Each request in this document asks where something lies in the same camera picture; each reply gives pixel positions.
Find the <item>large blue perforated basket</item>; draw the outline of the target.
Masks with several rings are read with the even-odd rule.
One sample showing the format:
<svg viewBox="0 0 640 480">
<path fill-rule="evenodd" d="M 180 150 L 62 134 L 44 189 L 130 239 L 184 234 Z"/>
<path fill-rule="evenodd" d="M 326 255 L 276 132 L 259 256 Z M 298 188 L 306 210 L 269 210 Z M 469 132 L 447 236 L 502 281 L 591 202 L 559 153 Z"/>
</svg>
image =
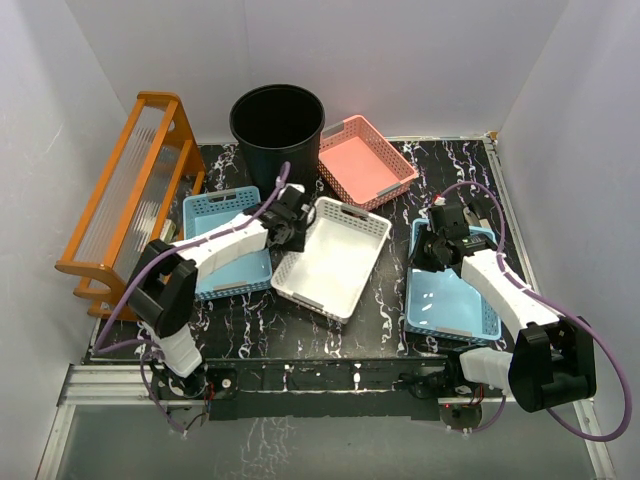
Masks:
<svg viewBox="0 0 640 480">
<path fill-rule="evenodd" d="M 501 320 L 484 297 L 448 269 L 407 270 L 404 330 L 485 346 L 502 335 Z"/>
</svg>

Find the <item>white perforated plastic basket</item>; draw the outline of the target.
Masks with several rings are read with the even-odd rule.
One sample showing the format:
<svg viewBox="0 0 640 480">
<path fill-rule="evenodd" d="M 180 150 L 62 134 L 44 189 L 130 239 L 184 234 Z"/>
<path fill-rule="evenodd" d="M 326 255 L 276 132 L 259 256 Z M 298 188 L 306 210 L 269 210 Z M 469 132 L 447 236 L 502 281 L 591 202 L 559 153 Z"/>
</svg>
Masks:
<svg viewBox="0 0 640 480">
<path fill-rule="evenodd" d="M 346 324 L 392 228 L 391 222 L 323 196 L 304 251 L 283 256 L 271 286 L 283 298 Z"/>
</svg>

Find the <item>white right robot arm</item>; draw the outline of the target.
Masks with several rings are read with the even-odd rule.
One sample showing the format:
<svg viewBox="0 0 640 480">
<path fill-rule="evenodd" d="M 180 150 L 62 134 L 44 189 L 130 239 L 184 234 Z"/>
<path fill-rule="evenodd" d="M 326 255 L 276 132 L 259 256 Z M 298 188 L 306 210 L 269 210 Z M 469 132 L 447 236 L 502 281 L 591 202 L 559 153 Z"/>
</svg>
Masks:
<svg viewBox="0 0 640 480">
<path fill-rule="evenodd" d="M 597 390 L 591 336 L 516 285 L 515 275 L 485 234 L 474 234 L 459 204 L 428 210 L 410 254 L 412 267 L 453 271 L 496 312 L 515 341 L 512 352 L 468 350 L 445 376 L 447 388 L 466 397 L 481 383 L 513 395 L 532 413 L 593 396 Z"/>
</svg>

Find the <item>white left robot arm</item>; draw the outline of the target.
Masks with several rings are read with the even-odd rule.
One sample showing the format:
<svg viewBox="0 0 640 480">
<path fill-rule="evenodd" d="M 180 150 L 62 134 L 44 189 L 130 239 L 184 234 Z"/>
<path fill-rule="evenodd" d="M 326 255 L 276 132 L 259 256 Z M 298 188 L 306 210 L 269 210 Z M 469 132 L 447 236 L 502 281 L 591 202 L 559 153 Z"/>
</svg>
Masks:
<svg viewBox="0 0 640 480">
<path fill-rule="evenodd" d="M 304 187 L 287 184 L 275 196 L 246 208 L 224 224 L 191 239 L 144 248 L 128 286 L 136 314 L 164 366 L 164 382 L 186 399 L 206 387 L 203 356 L 191 333 L 196 290 L 214 272 L 269 247 L 302 252 L 314 207 Z"/>
</svg>

